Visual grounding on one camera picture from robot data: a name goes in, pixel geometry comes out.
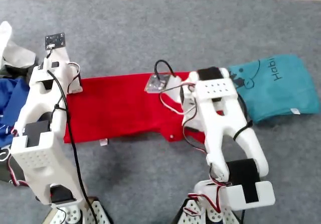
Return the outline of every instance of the wire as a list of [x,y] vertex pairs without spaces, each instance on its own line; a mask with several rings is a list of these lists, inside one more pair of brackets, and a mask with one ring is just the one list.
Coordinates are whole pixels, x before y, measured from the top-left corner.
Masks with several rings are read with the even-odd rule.
[[242,215],[241,215],[240,224],[243,224],[243,223],[244,223],[244,217],[245,217],[245,210],[242,210]]
[[172,67],[170,66],[170,64],[169,64],[168,62],[166,62],[165,60],[160,59],[160,60],[158,60],[158,61],[155,63],[155,65],[154,65],[154,73],[155,73],[155,75],[156,75],[156,77],[157,77],[157,79],[158,79],[159,81],[161,80],[161,78],[160,78],[160,76],[159,76],[159,72],[158,72],[158,70],[157,70],[157,66],[158,66],[158,64],[159,64],[160,62],[166,64],[166,66],[169,68],[171,74],[172,74],[174,77],[176,77],[176,74],[174,73],[174,71],[173,71]]
[[62,86],[59,82],[59,80],[56,78],[56,76],[50,71],[50,70],[47,70],[47,72],[49,73],[50,76],[52,76],[52,78],[54,79],[54,81],[56,82],[56,84],[58,85],[59,87],[59,90],[61,92],[61,95],[62,95],[62,99],[64,101],[64,104],[65,104],[65,108],[66,108],[66,115],[67,115],[67,126],[68,126],[68,132],[69,132],[69,136],[70,136],[70,142],[71,142],[71,146],[72,146],[72,149],[73,149],[73,152],[74,152],[74,158],[75,158],[75,163],[76,163],[76,169],[77,169],[77,175],[78,175],[78,180],[79,180],[79,184],[80,184],[80,188],[81,188],[81,191],[82,191],[82,194],[84,195],[84,198],[92,212],[92,215],[94,217],[94,220],[95,220],[95,223],[98,224],[98,220],[97,220],[97,216],[95,215],[95,211],[94,209],[92,208],[92,205],[88,199],[88,196],[86,194],[86,190],[85,190],[85,187],[84,187],[84,183],[82,182],[82,178],[81,178],[81,172],[80,172],[80,166],[79,166],[79,160],[78,160],[78,155],[77,155],[77,149],[76,149],[76,145],[75,145],[75,141],[74,141],[74,137],[72,135],[72,131],[71,131],[71,124],[70,124],[70,115],[69,115],[69,110],[68,110],[68,104],[67,104],[67,99],[66,99],[66,96],[64,94],[64,91],[62,89]]
[[252,120],[250,120],[250,121],[248,121],[247,119],[248,119],[248,112],[247,112],[247,107],[246,107],[246,104],[245,104],[245,101],[244,101],[244,99],[242,98],[242,96],[239,94],[239,93],[237,93],[237,95],[238,95],[238,97],[239,97],[239,99],[241,100],[241,103],[242,103],[242,105],[243,105],[243,112],[244,112],[244,116],[245,116],[245,120],[246,120],[246,125],[244,126],[244,127],[242,127],[242,128],[240,128],[236,133],[235,133],[235,135],[234,135],[234,137],[233,137],[233,140],[234,141],[236,141],[236,138],[240,135],[240,133],[242,133],[244,130],[246,130],[247,128],[250,128],[250,127],[252,127],[253,126],[253,121]]
[[220,181],[216,180],[216,179],[212,176],[212,167],[213,167],[213,165],[211,164],[211,165],[210,165],[210,171],[209,171],[209,177],[210,177],[210,179],[211,179],[216,185],[223,187],[223,186],[228,186],[228,185],[231,184],[230,182],[220,182]]
[[165,93],[165,92],[167,92],[167,91],[170,91],[170,90],[173,90],[173,89],[175,89],[175,88],[182,87],[182,86],[185,86],[185,85],[194,86],[195,84],[194,84],[194,83],[185,82],[185,83],[182,83],[181,85],[178,85],[178,86],[176,86],[176,87],[171,87],[171,88],[165,89],[165,90],[161,91],[161,92],[159,93],[159,95],[158,95],[160,101],[162,102],[162,104],[163,104],[165,107],[167,107],[168,109],[170,109],[171,111],[177,113],[178,115],[185,115],[185,114],[189,113],[190,111],[192,111],[193,109],[195,109],[195,106],[191,107],[189,110],[187,110],[187,111],[185,111],[185,112],[179,112],[179,111],[177,111],[175,108],[169,106],[167,103],[164,102],[164,100],[163,100],[163,98],[162,98],[162,94]]
[[65,218],[63,219],[63,221],[62,222],[60,222],[60,224],[64,224],[65,223],[65,220],[66,220],[66,217],[67,217],[67,213],[64,211],[64,210],[62,210],[62,209],[60,209],[60,208],[58,208],[58,207],[56,207],[59,211],[62,211],[64,214],[65,214]]
[[219,202],[219,190],[220,190],[221,186],[217,186],[216,188],[216,205],[214,205],[214,203],[212,202],[212,200],[205,194],[196,194],[196,193],[189,193],[188,197],[189,198],[198,198],[198,197],[203,197],[207,200],[207,202],[210,204],[210,206],[217,212],[217,213],[221,213],[221,208],[220,208],[220,202]]
[[52,48],[50,48],[50,52],[48,53],[48,55],[46,56],[46,58],[48,59],[50,56],[51,56],[51,54],[52,54],[52,51],[54,50],[54,48],[52,47]]
[[188,207],[183,207],[183,212],[185,212],[187,215],[190,215],[190,216],[200,216],[200,215],[202,215],[201,213],[193,211],[192,209],[190,209]]
[[68,65],[75,65],[75,66],[77,66],[77,67],[78,67],[78,72],[77,72],[76,76],[74,76],[74,78],[72,79],[71,83],[69,83],[68,88],[67,88],[67,93],[69,93],[69,87],[70,87],[70,85],[72,84],[72,82],[73,82],[77,77],[79,77],[79,74],[80,74],[80,65],[79,65],[78,63],[76,63],[76,62],[70,62],[70,63],[68,63]]
[[5,157],[3,159],[0,159],[0,162],[4,162],[9,158],[10,149],[9,148],[1,148],[0,156],[2,156],[2,155],[5,155]]
[[189,145],[191,145],[193,148],[195,148],[195,149],[197,149],[197,150],[199,150],[199,151],[201,151],[201,152],[203,152],[203,153],[207,154],[207,152],[206,152],[206,150],[205,150],[205,149],[200,148],[200,147],[197,147],[196,145],[192,144],[192,142],[191,142],[191,141],[189,141],[189,140],[187,139],[186,135],[185,135],[185,125],[187,124],[187,122],[188,122],[188,121],[191,121],[193,118],[195,118],[195,116],[196,116],[196,114],[197,114],[197,105],[196,105],[196,101],[194,100],[194,102],[195,102],[195,113],[193,114],[193,116],[192,116],[192,117],[190,117],[188,120],[186,120],[186,121],[183,123],[183,136],[184,136],[185,141],[186,141]]
[[12,158],[12,155],[10,155],[10,157],[8,158],[8,161],[7,161],[7,167],[8,167],[9,173],[10,173],[10,177],[11,177],[11,181],[9,181],[9,183],[12,183],[14,186],[20,186],[20,185],[28,186],[27,182],[25,182],[24,180],[17,180],[15,172],[10,165],[11,158]]
[[243,112],[244,112],[245,119],[247,121],[248,113],[247,113],[247,107],[246,107],[245,101],[244,101],[244,99],[242,98],[242,96],[239,93],[237,93],[237,95],[238,95],[238,97],[241,100],[241,103],[243,105]]

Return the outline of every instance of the cloth tag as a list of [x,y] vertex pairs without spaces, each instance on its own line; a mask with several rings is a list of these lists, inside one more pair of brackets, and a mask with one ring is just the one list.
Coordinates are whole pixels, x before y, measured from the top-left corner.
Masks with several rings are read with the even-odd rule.
[[294,115],[300,115],[300,111],[297,109],[297,108],[291,108],[291,112],[294,114]]
[[99,140],[100,146],[108,145],[108,139]]

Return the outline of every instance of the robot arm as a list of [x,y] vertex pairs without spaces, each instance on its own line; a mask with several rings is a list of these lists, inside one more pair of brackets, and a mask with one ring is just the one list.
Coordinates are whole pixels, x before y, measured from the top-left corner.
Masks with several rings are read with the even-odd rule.
[[[229,180],[229,170],[222,153],[224,135],[234,137],[247,125],[246,118],[238,102],[238,94],[229,78],[227,69],[219,69],[218,79],[202,80],[197,72],[191,72],[186,82],[195,84],[194,91],[187,98],[194,98],[197,115],[205,133],[207,163],[212,165],[220,181]],[[248,159],[254,159],[260,177],[268,173],[268,164],[258,139],[251,128],[241,131],[235,141],[244,150]]]
[[82,91],[80,78],[75,77],[79,76],[80,69],[69,64],[64,34],[47,36],[48,45],[48,56],[33,69],[28,98],[15,123],[11,154],[37,199],[52,208],[60,207],[65,212],[76,213],[67,219],[71,220],[68,223],[78,223],[80,210],[83,217],[87,214],[86,199],[77,169],[61,148],[67,114],[61,90],[53,76],[66,96]]
[[[247,123],[238,102],[238,94],[225,68],[208,68],[191,72],[185,81],[175,82],[181,89],[169,90],[169,96],[182,102],[186,113],[185,126],[205,133],[206,161],[216,174],[216,180],[201,181],[195,186],[195,193],[203,194],[215,203],[219,195],[219,203],[227,210],[244,210],[275,203],[272,184],[260,181],[260,177],[268,174],[268,164],[259,141]],[[187,110],[195,104],[193,111]],[[232,137],[245,152],[247,159],[226,162],[222,153],[223,136]],[[216,191],[218,182],[230,182]],[[201,205],[208,207],[208,201]]]

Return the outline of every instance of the gray carpet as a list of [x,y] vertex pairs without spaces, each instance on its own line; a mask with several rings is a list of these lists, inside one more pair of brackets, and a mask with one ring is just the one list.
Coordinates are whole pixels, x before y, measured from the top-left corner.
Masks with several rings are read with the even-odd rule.
[[[229,66],[273,54],[301,57],[321,96],[321,3],[272,0],[0,0],[14,40],[45,56],[44,36],[65,32],[83,77]],[[245,223],[320,223],[320,116],[255,127],[269,162],[276,204],[246,212]],[[70,156],[71,147],[64,146]],[[225,140],[227,160],[244,157]],[[204,156],[161,135],[78,145],[89,194],[115,223],[170,223],[194,185],[207,179]],[[40,223],[49,211],[27,188],[0,183],[0,223]]]

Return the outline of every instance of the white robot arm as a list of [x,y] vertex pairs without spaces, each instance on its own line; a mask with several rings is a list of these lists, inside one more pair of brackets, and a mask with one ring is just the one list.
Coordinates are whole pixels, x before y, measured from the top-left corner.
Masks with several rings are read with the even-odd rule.
[[[108,224],[100,203],[95,200],[95,204],[89,204],[74,143],[77,168],[62,150],[69,118],[66,96],[82,91],[80,67],[70,63],[63,33],[47,36],[46,50],[43,63],[33,69],[26,104],[12,131],[11,154],[37,199],[58,208],[50,223],[97,223],[98,218]],[[93,215],[97,211],[101,217]],[[64,220],[59,212],[65,213]]]
[[[230,220],[234,216],[232,211],[273,205],[272,184],[260,180],[268,174],[267,160],[251,122],[247,122],[243,114],[227,69],[201,69],[191,72],[185,81],[171,76],[167,89],[163,92],[182,104],[184,127],[205,133],[206,161],[211,167],[210,172],[217,176],[213,178],[210,174],[211,179],[199,182],[194,188],[195,193],[189,195],[190,198],[198,197],[194,206],[199,211],[196,214],[185,211],[177,216],[175,223],[193,223],[190,220],[194,217],[199,218],[200,223],[205,223],[206,218],[232,223],[228,222],[228,216]],[[226,163],[222,153],[224,135],[238,143],[247,159]],[[187,201],[184,208],[191,205],[193,200]]]

